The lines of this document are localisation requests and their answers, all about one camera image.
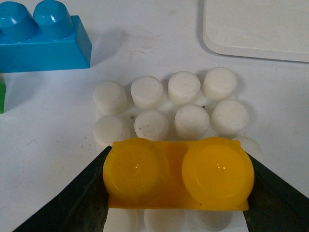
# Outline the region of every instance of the yellow block stud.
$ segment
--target yellow block stud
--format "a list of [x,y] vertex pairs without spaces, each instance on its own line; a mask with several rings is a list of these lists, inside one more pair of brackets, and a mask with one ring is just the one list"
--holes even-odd
[[154,202],[168,184],[168,159],[158,146],[146,139],[114,143],[105,164],[106,190],[124,208]]
[[113,143],[103,179],[111,208],[248,210],[254,172],[239,141],[133,138]]
[[239,141],[208,138],[197,142],[187,151],[182,171],[191,196],[211,210],[239,206],[253,188],[253,166]]

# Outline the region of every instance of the blue block stud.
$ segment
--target blue block stud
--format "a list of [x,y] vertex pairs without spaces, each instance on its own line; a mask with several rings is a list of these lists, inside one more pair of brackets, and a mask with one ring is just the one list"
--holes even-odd
[[66,6],[59,1],[41,1],[36,6],[33,17],[45,36],[52,40],[63,39],[74,29]]
[[17,42],[32,38],[38,31],[38,25],[26,7],[12,1],[0,4],[0,28]]
[[[19,23],[12,23],[13,15]],[[33,18],[19,3],[0,4],[0,73],[90,67],[92,44],[79,16],[70,16],[61,2],[44,0]],[[30,31],[34,35],[25,36]]]

